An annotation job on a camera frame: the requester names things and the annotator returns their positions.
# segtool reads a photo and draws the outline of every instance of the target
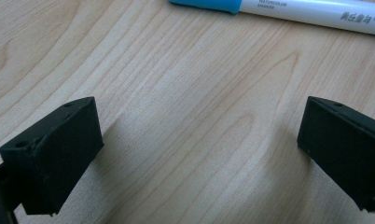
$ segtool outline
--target marker cap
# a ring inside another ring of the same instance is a hole
[[[237,13],[240,11],[242,0],[170,0],[170,2],[191,7]]]

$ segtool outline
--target screw hole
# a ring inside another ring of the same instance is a hole
[[[19,142],[18,144],[16,144],[16,147],[26,147],[27,145],[28,145],[27,141],[22,141],[22,142]]]

